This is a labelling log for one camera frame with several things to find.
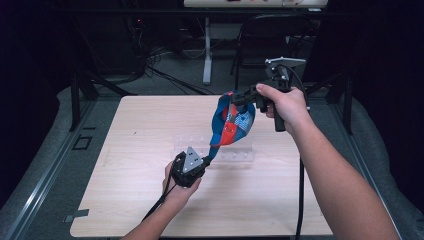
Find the controller handle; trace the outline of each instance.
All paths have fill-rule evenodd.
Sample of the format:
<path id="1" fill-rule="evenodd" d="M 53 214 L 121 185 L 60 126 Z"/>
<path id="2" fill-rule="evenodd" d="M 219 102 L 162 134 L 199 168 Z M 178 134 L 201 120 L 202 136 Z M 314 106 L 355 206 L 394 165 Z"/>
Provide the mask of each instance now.
<path id="1" fill-rule="evenodd" d="M 275 104 L 272 104 L 272 108 L 274 110 L 274 125 L 276 132 L 284 132 L 286 127 L 284 126 L 284 119 L 278 114 L 277 108 Z"/>

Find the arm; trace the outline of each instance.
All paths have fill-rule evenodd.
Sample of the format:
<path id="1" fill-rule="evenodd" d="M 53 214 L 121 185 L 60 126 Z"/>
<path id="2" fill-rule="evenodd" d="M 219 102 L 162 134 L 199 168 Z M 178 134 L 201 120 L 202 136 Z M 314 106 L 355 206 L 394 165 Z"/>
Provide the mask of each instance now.
<path id="1" fill-rule="evenodd" d="M 314 189 L 318 204 L 338 239 L 398 239 L 382 202 L 365 179 L 337 152 L 315 126 L 303 93 L 284 94 L 258 84 L 270 98 L 292 135 Z M 268 117 L 273 117 L 269 108 Z"/>
<path id="2" fill-rule="evenodd" d="M 165 179 L 163 180 L 163 187 L 166 185 L 168 180 L 169 171 L 171 169 L 171 163 L 165 169 Z M 159 239 L 166 226 L 171 220 L 184 208 L 187 204 L 188 199 L 197 190 L 200 184 L 200 178 L 191 186 L 191 188 L 182 188 L 175 186 L 174 189 L 168 194 L 163 204 L 153 212 L 149 217 L 142 221 L 137 227 L 129 232 L 123 239 L 148 239 L 157 240 Z M 174 179 L 170 180 L 169 186 L 174 186 Z"/>

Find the clear plastic tray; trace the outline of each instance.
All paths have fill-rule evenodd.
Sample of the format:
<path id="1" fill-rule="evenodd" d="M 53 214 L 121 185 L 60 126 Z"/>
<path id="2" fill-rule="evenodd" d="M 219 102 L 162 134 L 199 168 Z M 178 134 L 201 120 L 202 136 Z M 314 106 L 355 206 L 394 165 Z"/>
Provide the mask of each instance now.
<path id="1" fill-rule="evenodd" d="M 174 149 L 172 157 L 175 157 L 180 152 L 187 152 L 187 148 L 192 147 L 200 157 L 205 157 L 209 154 L 210 136 L 201 135 L 178 135 L 173 137 Z M 218 154 L 213 159 L 213 163 L 237 163 L 237 162 L 253 162 L 255 154 L 253 151 L 253 141 L 249 138 L 242 138 L 239 141 L 221 146 Z"/>

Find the wooden table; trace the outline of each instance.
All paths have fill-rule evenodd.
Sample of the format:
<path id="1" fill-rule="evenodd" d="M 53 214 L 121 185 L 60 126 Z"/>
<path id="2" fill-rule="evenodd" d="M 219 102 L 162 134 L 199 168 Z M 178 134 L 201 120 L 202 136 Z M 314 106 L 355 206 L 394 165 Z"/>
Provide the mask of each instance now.
<path id="1" fill-rule="evenodd" d="M 89 214 L 74 219 L 72 236 L 120 237 L 139 224 L 161 195 L 175 136 L 205 136 L 195 144 L 208 148 L 218 97 L 124 97 L 79 207 Z M 250 148 L 254 159 L 212 161 L 163 236 L 295 234 L 299 154 L 290 135 L 275 132 L 273 120 L 258 111 L 249 135 L 230 147 Z M 332 234 L 305 178 L 302 234 Z"/>

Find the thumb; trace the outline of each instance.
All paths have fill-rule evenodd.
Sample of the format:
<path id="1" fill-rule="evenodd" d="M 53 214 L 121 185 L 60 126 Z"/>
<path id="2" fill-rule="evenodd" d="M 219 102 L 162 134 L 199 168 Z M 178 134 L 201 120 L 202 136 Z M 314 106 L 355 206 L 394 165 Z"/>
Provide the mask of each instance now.
<path id="1" fill-rule="evenodd" d="M 281 95 L 283 95 L 277 89 L 262 83 L 256 84 L 256 90 L 259 92 L 259 94 L 271 99 L 273 102 L 276 102 L 279 98 L 282 97 Z"/>

